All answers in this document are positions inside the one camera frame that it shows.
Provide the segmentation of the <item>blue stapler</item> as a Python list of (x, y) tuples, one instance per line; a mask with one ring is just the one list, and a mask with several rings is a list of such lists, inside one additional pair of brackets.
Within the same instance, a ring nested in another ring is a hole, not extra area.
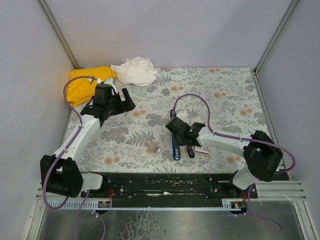
[[(170, 119), (172, 117), (176, 116), (176, 111), (174, 109), (170, 110)], [(176, 146), (175, 145), (175, 141), (174, 141), (174, 135), (171, 133), (171, 140), (172, 140), (172, 154), (173, 154), (173, 159), (175, 161), (179, 161), (181, 159), (181, 151), (180, 151), (180, 147), (181, 146)], [(193, 146), (185, 146), (187, 149), (187, 153), (189, 155), (190, 158), (194, 158), (195, 157), (195, 152), (193, 150)]]

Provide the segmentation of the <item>red white staple box sleeve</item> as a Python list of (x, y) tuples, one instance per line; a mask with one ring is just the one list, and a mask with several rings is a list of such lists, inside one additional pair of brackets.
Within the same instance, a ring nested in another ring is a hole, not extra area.
[(197, 153), (208, 154), (209, 153), (209, 147), (207, 147), (207, 146), (205, 146), (205, 147), (196, 146), (194, 151), (197, 152)]

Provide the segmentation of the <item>staple box tray with staples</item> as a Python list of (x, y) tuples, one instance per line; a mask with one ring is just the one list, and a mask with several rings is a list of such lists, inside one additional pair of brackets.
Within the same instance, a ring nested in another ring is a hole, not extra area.
[(154, 154), (159, 154), (161, 152), (161, 148), (155, 143), (153, 142), (152, 140), (149, 140), (146, 145), (148, 150), (150, 150), (152, 153)]

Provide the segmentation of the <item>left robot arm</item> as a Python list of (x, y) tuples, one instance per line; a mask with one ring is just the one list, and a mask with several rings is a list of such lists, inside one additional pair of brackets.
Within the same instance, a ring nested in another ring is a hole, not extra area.
[(132, 111), (135, 107), (126, 88), (117, 91), (112, 84), (97, 84), (94, 96), (79, 113), (79, 125), (60, 148), (40, 160), (42, 191), (75, 198), (81, 192), (100, 189), (103, 176), (82, 173), (77, 160), (110, 116)]

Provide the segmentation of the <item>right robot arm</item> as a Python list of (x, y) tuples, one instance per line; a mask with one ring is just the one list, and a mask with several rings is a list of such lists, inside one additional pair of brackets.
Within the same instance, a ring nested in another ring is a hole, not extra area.
[(271, 182), (283, 158), (283, 153), (269, 136), (257, 130), (250, 136), (214, 132), (208, 125), (186, 122), (173, 116), (165, 127), (176, 137), (177, 146), (216, 148), (244, 158), (245, 166), (231, 178), (231, 185), (240, 190), (258, 182)]

